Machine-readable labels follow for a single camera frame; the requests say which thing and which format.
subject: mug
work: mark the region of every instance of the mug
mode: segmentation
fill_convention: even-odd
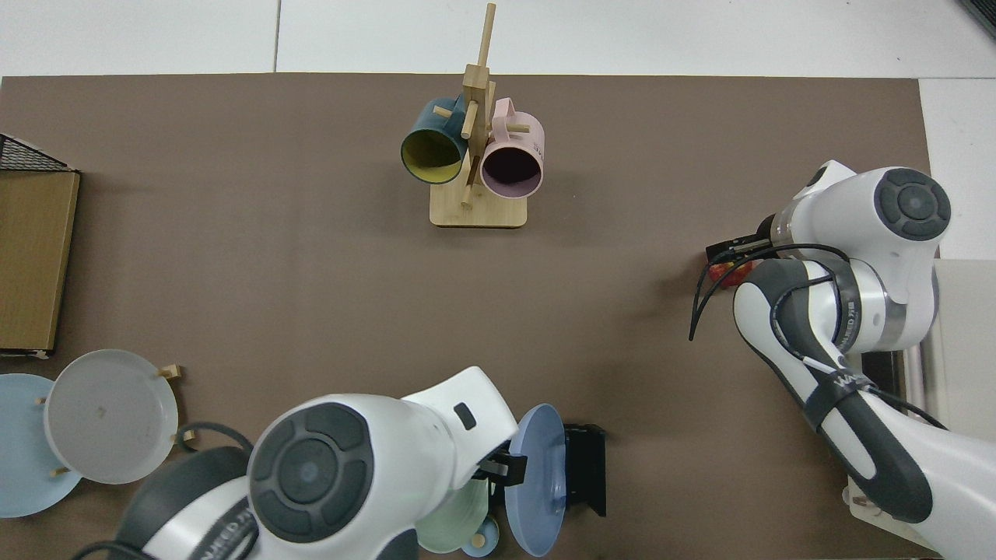
[[[481,182],[502,198],[536,192],[543,183],[543,125],[504,98],[495,103],[491,131],[494,140],[481,156]]]
[[[401,142],[404,168],[418,180],[431,184],[453,180],[467,153],[467,140],[460,137],[466,113],[463,95],[426,104]]]

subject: pink mug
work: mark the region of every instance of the pink mug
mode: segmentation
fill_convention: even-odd
[[[481,182],[502,198],[524,198],[543,183],[543,125],[518,113],[511,98],[495,103],[491,143],[481,156]]]

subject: teal mug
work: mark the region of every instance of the teal mug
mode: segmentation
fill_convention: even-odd
[[[467,140],[460,136],[466,112],[462,95],[426,104],[401,142],[404,168],[418,180],[431,184],[456,178],[467,154]]]

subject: table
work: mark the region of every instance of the table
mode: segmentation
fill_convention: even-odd
[[[826,159],[929,171],[916,81],[496,81],[548,135],[518,230],[433,227],[400,164],[455,76],[6,78],[0,129],[84,177],[58,354],[0,371],[55,377],[97,348],[178,362],[189,419],[255,438],[310,397],[479,365],[516,416],[549,402],[609,433],[609,517],[569,512],[551,558],[926,554],[850,517],[729,294],[685,340],[702,248]],[[133,490],[84,483],[4,520],[0,556],[109,538]],[[527,558],[503,534],[495,557]]]

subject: mug handle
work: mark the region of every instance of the mug handle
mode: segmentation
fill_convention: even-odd
[[[512,98],[502,98],[495,102],[495,115],[491,119],[491,132],[495,141],[508,141],[508,120],[515,116],[515,106]]]

